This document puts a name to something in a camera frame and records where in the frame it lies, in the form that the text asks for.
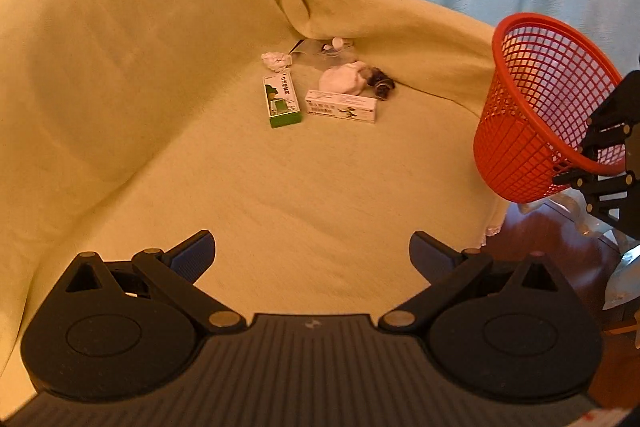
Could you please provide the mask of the red plastic mesh basket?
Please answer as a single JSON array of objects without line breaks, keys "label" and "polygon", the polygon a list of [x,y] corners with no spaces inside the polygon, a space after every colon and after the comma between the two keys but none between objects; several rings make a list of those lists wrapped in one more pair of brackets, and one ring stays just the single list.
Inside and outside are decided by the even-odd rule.
[{"label": "red plastic mesh basket", "polygon": [[599,161],[582,160],[587,118],[622,81],[586,36],[553,17],[507,16],[491,41],[495,72],[473,154],[482,179],[509,202],[563,191],[553,177]]}]

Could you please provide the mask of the long white ointment box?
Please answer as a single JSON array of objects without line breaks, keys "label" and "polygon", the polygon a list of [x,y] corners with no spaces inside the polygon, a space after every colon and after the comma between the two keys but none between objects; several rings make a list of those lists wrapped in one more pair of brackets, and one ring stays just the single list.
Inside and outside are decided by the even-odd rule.
[{"label": "long white ointment box", "polygon": [[376,119],[376,98],[344,93],[309,90],[305,96],[309,114],[329,116],[374,124]]}]

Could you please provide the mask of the green white medicine box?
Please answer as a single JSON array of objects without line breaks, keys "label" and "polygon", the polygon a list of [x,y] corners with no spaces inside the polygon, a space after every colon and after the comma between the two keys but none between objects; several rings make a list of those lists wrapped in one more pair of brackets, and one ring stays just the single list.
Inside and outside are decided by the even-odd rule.
[{"label": "green white medicine box", "polygon": [[262,80],[269,124],[272,129],[299,124],[302,112],[289,72],[276,72]]}]

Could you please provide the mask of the yellow-green blanket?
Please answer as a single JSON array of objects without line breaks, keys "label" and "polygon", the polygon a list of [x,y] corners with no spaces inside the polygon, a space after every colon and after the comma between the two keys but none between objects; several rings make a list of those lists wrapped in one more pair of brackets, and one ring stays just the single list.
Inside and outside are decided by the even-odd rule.
[{"label": "yellow-green blanket", "polygon": [[[482,245],[506,203],[472,141],[491,28],[422,0],[1,0],[1,407],[17,341],[79,251],[207,229],[201,288],[243,314],[378,317],[424,283],[412,232]],[[397,82],[374,124],[270,126],[262,54],[352,39]]]}]

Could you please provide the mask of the brown striped sock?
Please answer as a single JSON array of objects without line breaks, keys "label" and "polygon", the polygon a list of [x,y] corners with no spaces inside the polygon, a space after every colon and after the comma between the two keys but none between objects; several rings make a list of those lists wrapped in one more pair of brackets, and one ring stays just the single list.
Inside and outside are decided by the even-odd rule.
[{"label": "brown striped sock", "polygon": [[367,85],[373,89],[375,98],[386,101],[390,94],[396,89],[396,82],[388,77],[385,72],[376,67],[367,69]]}]

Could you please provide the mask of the crumpled white paper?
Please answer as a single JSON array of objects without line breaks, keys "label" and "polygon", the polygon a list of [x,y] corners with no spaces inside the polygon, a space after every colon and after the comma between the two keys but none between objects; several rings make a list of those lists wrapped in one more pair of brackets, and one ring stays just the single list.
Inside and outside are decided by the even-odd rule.
[{"label": "crumpled white paper", "polygon": [[293,57],[290,54],[281,52],[266,52],[260,58],[271,72],[284,72],[293,64]]}]

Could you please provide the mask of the clear plastic bag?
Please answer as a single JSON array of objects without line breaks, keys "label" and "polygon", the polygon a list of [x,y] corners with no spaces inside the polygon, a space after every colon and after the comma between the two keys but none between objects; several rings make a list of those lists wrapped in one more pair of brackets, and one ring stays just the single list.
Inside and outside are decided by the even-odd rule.
[{"label": "clear plastic bag", "polygon": [[316,69],[327,69],[358,60],[352,40],[343,38],[345,41],[344,48],[337,51],[332,48],[331,41],[333,38],[320,40],[306,38],[299,40],[290,51],[293,62],[312,66]]}]

